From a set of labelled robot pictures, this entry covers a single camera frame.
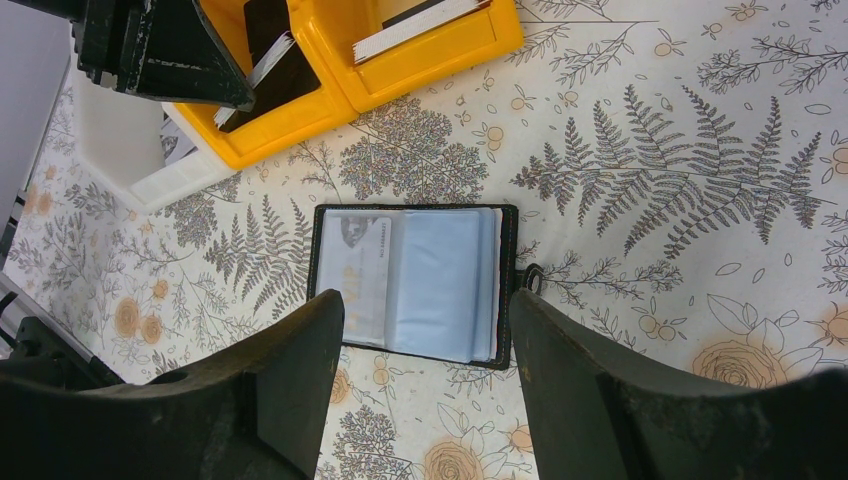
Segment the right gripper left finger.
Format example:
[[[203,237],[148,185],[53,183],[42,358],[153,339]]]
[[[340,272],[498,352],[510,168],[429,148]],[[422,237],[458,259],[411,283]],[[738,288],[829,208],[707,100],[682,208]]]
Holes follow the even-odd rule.
[[[328,290],[144,385],[65,391],[1,376],[5,479],[310,479],[341,349]]]

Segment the black leather card holder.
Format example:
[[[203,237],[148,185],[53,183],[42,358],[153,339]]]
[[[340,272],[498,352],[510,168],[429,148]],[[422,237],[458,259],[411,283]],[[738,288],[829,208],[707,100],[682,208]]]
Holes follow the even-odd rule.
[[[493,370],[510,366],[512,293],[541,274],[517,268],[519,210],[511,204],[316,207],[307,294],[314,297],[330,212],[392,220],[385,346],[346,346]]]

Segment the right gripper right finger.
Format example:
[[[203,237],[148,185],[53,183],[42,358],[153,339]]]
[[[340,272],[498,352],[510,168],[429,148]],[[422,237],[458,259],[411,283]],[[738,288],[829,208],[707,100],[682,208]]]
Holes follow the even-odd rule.
[[[766,389],[654,361],[533,292],[510,327],[543,479],[843,479],[847,375]]]

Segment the orange bin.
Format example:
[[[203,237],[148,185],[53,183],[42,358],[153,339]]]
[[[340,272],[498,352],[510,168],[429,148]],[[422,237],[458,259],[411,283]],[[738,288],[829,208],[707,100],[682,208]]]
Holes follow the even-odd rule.
[[[354,120],[358,112],[330,69],[330,55],[320,48],[338,22],[332,16],[347,13],[350,3],[289,1],[293,37],[317,75],[320,86],[256,120],[224,133],[215,125],[216,105],[168,103],[162,107],[198,149],[227,167],[240,170],[301,141]]]
[[[295,40],[320,87],[299,108],[347,123],[417,88],[518,49],[522,28],[512,1],[481,7],[376,56],[359,61],[354,46],[384,32],[388,1],[290,1]]]

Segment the white plastic bin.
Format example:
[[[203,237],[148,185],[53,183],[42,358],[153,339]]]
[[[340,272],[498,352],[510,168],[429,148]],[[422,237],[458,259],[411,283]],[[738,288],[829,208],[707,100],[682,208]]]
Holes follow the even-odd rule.
[[[69,71],[78,159],[126,206],[153,213],[236,174],[172,103],[131,97]],[[164,118],[197,150],[168,164],[161,145]]]

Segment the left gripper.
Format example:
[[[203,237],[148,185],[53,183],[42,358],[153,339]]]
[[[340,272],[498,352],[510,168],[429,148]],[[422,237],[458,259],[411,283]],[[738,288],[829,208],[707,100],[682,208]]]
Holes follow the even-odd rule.
[[[251,108],[253,88],[198,1],[82,1],[71,21],[92,83],[159,101]]]

